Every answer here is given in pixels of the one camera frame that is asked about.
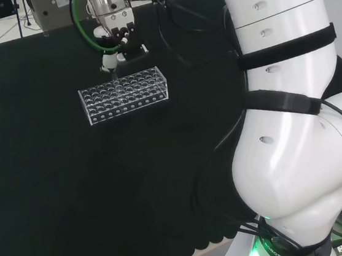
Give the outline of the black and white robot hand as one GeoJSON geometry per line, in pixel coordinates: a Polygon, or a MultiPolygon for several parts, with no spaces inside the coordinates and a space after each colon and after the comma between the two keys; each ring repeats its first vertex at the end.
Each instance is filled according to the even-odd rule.
{"type": "Polygon", "coordinates": [[[113,74],[120,64],[148,53],[131,8],[97,17],[93,35],[102,47],[101,71],[113,74]]]}

